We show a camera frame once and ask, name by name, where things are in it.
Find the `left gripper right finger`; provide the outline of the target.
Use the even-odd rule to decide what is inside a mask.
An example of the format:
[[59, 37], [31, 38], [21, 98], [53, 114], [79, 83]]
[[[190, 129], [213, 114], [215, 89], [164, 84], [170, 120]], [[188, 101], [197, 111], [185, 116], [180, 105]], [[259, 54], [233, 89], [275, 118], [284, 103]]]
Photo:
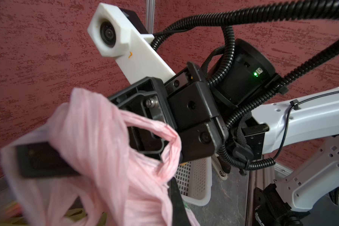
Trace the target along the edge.
[[177, 184], [176, 178], [173, 177], [168, 182], [168, 194], [172, 203], [172, 225], [173, 226], [190, 226], [191, 223], [186, 213], [185, 205]]

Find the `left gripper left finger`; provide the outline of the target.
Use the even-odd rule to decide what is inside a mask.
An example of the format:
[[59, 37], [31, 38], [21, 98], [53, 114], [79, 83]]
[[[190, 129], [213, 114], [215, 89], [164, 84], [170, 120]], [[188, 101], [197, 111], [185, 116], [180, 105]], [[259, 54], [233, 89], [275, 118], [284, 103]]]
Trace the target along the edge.
[[76, 177], [74, 170], [48, 142], [15, 146], [18, 171], [26, 179]]

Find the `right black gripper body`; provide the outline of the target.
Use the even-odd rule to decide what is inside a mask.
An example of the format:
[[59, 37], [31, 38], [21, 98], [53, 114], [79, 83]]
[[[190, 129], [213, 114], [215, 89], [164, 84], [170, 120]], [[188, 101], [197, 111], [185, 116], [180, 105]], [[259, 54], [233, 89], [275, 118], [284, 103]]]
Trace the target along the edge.
[[165, 84], [168, 104], [181, 139], [181, 163], [215, 154], [229, 137], [200, 67], [186, 68]]

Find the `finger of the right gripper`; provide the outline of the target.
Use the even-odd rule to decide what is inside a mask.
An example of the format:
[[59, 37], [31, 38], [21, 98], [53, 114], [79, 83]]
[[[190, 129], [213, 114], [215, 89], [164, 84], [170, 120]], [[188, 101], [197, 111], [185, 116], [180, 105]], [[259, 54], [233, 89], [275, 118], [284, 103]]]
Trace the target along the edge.
[[[146, 77], [108, 99], [121, 110], [177, 128], [168, 104], [168, 93], [161, 79]], [[131, 126], [128, 131], [130, 146], [142, 154], [161, 154], [168, 144], [163, 138], [147, 129]]]

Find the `pink plastic bag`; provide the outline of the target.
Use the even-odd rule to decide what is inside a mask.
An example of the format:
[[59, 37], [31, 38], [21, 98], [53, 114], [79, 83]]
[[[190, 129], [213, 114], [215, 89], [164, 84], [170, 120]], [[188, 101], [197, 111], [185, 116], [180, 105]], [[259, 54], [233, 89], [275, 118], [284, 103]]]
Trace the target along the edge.
[[[168, 144], [161, 159], [130, 147], [128, 127], [147, 129]], [[15, 146], [47, 141], [80, 175], [25, 179], [18, 171]], [[73, 89], [46, 124], [0, 151], [9, 187], [24, 216], [66, 214], [84, 208], [96, 219], [107, 213], [108, 226], [172, 226], [168, 182], [175, 176], [181, 139], [169, 125], [120, 110], [106, 97]]]

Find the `green plastic bag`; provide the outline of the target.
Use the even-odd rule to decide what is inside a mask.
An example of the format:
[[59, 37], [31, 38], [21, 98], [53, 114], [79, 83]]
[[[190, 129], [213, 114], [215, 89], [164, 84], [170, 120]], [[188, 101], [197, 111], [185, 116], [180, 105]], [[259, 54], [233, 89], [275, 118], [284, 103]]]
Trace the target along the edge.
[[105, 226], [107, 213], [102, 213], [96, 218], [89, 216], [84, 208], [68, 210], [66, 214], [45, 214], [39, 217], [14, 217], [7, 220], [0, 220], [0, 226]]

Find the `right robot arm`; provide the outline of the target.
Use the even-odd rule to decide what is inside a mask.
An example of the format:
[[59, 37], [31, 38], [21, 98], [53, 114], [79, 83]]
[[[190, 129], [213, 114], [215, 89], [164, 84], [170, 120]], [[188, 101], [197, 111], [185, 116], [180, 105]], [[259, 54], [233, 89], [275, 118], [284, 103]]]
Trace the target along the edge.
[[[120, 109], [168, 123], [182, 141], [180, 162], [217, 154], [222, 167], [241, 173], [275, 165], [265, 153], [286, 145], [332, 136], [339, 141], [339, 89], [291, 102], [267, 102], [285, 94], [290, 83], [339, 55], [339, 39], [284, 77], [257, 49], [235, 39], [233, 26], [275, 21], [339, 20], [339, 1], [280, 2], [230, 12], [183, 18], [164, 31], [149, 34], [136, 13], [101, 3], [88, 33], [104, 57], [112, 57], [130, 87], [110, 97]], [[225, 45], [212, 72], [208, 62], [189, 62], [175, 73], [158, 55], [176, 33], [219, 26]]]

